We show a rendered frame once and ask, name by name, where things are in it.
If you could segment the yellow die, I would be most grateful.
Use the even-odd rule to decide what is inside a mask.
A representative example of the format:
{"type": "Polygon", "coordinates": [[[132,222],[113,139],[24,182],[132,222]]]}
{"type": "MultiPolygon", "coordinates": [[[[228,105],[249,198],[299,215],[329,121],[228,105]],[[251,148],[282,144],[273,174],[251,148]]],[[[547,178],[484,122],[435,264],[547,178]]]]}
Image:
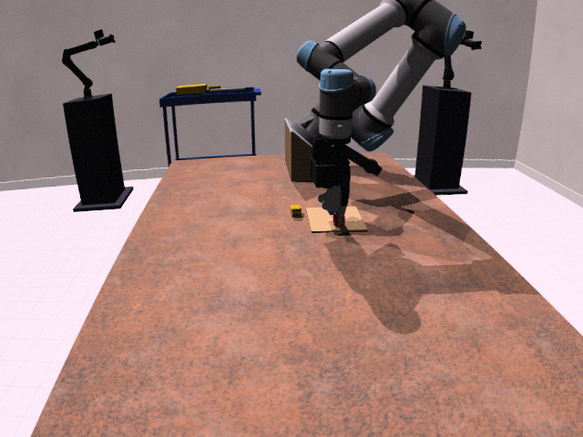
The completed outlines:
{"type": "Polygon", "coordinates": [[[291,216],[292,217],[302,216],[302,208],[300,205],[291,205],[291,216]]]}

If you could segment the red die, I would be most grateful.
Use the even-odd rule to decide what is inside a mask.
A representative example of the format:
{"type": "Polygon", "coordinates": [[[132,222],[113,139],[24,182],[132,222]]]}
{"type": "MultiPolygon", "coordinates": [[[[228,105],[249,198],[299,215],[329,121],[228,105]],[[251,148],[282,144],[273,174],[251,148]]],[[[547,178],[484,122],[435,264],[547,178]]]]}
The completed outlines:
{"type": "MultiPolygon", "coordinates": [[[[335,226],[338,226],[337,221],[338,221],[338,213],[333,213],[333,223],[335,226]]],[[[343,218],[343,221],[342,221],[340,226],[344,226],[344,224],[345,224],[345,217],[343,218]]]]}

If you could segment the beige flat mat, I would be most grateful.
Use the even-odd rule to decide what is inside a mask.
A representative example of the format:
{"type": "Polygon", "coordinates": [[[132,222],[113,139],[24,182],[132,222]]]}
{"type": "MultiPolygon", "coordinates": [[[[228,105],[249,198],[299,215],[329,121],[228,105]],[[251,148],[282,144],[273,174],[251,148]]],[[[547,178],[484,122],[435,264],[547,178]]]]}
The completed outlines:
{"type": "Polygon", "coordinates": [[[323,208],[306,208],[312,233],[317,232],[344,232],[367,231],[361,215],[356,207],[347,207],[344,226],[335,226],[333,214],[323,208]]]}

